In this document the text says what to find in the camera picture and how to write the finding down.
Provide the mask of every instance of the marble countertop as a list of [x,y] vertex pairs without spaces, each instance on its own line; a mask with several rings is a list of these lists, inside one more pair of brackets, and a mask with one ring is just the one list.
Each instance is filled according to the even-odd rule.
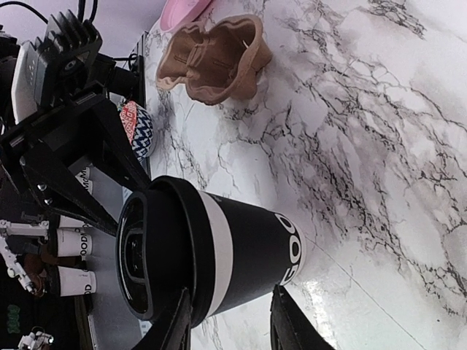
[[[467,349],[467,2],[214,0],[274,54],[251,101],[155,88],[153,176],[277,210],[306,231],[287,287],[338,350]],[[206,320],[193,349],[270,349],[271,296]]]

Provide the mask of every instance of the black and white cup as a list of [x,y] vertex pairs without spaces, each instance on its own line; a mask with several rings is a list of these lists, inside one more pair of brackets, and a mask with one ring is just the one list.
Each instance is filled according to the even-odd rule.
[[93,271],[62,266],[47,268],[47,284],[48,292],[60,297],[93,294],[97,289],[96,275]]
[[83,228],[49,230],[47,250],[54,257],[85,257],[93,252],[93,239]]
[[188,287],[194,327],[290,282],[305,255],[303,233],[283,214],[169,176],[132,194],[117,236],[119,282],[132,312],[153,321],[177,288]]

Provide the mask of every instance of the red and blue patterned object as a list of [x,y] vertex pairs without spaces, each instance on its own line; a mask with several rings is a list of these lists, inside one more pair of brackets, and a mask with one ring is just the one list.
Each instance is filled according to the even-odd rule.
[[146,158],[150,154],[154,139],[153,119],[146,109],[135,101],[119,106],[119,111],[135,156],[138,160]]

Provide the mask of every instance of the pink bowl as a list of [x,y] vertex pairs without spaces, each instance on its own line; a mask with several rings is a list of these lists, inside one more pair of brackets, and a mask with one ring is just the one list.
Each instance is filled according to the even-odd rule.
[[168,0],[161,15],[161,31],[175,32],[193,22],[212,0]]

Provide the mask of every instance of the white stripe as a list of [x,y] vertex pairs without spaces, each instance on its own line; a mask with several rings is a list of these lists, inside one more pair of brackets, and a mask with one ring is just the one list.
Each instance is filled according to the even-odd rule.
[[232,269],[234,267],[234,243],[227,218],[219,205],[211,196],[199,192],[206,208],[211,225],[212,240],[215,252],[215,285],[211,306],[207,317],[213,315],[223,302],[229,284],[231,283]]

